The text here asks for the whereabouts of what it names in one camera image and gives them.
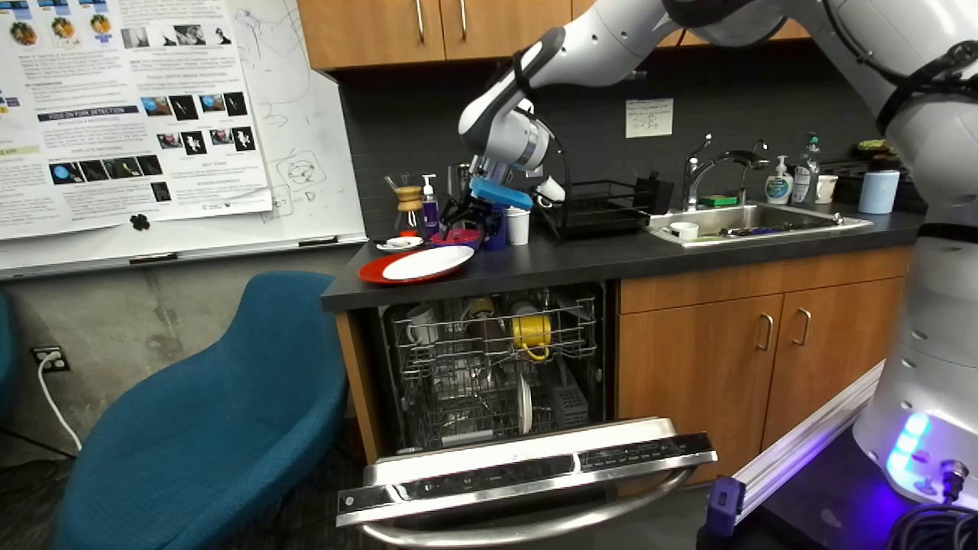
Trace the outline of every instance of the electrical outlet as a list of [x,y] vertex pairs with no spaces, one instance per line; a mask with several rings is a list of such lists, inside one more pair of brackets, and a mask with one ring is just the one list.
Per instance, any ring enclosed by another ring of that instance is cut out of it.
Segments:
[[71,369],[61,344],[38,344],[38,349],[30,349],[30,358],[34,358],[34,368],[44,363],[44,372],[67,372]]

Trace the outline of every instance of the soap bottle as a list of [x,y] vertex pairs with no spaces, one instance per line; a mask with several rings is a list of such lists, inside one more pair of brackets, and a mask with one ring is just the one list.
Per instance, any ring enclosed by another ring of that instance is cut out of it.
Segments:
[[819,185],[819,153],[819,135],[808,135],[808,147],[794,165],[790,204],[805,204],[808,192]]
[[437,204],[437,195],[434,195],[434,187],[430,187],[430,177],[434,175],[423,175],[424,177],[424,204],[423,204],[423,224],[424,224],[424,240],[437,236],[442,226],[440,226],[440,204]]
[[764,195],[766,195],[766,204],[789,204],[790,177],[789,177],[786,155],[776,155],[776,168],[774,168],[774,175],[764,182]]

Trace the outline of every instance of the white plate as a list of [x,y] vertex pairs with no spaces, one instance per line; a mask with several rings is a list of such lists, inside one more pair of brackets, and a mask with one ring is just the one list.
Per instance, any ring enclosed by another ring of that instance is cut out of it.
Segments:
[[406,254],[385,269],[388,280],[420,280],[459,269],[477,252],[475,247],[430,247],[420,254]]
[[388,243],[375,246],[375,252],[411,252],[420,246],[423,246],[423,240],[388,240]]
[[531,392],[524,375],[516,383],[516,414],[518,414],[518,435],[529,435],[531,432]]

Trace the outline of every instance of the dishwasher handle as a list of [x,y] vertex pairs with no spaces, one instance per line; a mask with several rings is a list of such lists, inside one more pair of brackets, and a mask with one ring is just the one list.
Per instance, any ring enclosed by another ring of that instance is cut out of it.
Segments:
[[586,526],[607,522],[614,517],[633,514],[639,508],[647,508],[668,495],[684,477],[692,477],[694,469],[680,469],[673,477],[667,477],[658,490],[637,495],[637,497],[618,497],[611,505],[595,505],[570,517],[555,517],[543,522],[525,522],[525,526],[498,526],[498,530],[446,530],[446,532],[420,532],[420,530],[396,530],[396,526],[378,526],[367,522],[360,526],[371,539],[390,545],[390,546],[498,546],[498,545],[525,545],[540,539],[568,535]]

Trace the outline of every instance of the dish rack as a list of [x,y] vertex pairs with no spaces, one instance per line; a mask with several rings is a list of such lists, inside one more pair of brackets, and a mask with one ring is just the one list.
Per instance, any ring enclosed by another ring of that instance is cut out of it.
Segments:
[[566,187],[566,201],[538,208],[552,240],[639,231],[647,214],[637,208],[637,187],[623,182],[581,182]]
[[388,316],[410,450],[586,426],[590,405],[568,362],[600,351],[600,310],[586,301],[534,310],[550,318],[550,358],[531,362],[510,336],[524,316],[498,316],[496,304],[440,304],[428,320],[430,341],[410,338],[410,311]]

